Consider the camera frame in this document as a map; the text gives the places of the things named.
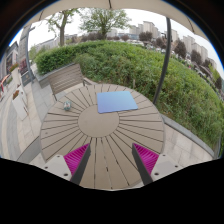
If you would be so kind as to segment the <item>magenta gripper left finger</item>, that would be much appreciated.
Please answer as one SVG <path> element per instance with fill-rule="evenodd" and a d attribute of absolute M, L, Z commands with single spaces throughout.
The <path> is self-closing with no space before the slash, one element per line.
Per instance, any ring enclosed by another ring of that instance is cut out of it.
<path fill-rule="evenodd" d="M 54 156 L 44 165 L 44 170 L 79 185 L 90 154 L 90 144 L 86 144 L 65 156 Z"/>

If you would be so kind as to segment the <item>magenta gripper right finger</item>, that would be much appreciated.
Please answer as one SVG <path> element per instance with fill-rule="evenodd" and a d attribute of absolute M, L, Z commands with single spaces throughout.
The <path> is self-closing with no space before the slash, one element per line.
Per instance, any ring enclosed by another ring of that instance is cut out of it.
<path fill-rule="evenodd" d="M 181 166 L 167 154 L 157 154 L 136 143 L 132 144 L 132 154 L 144 185 L 181 169 Z"/>

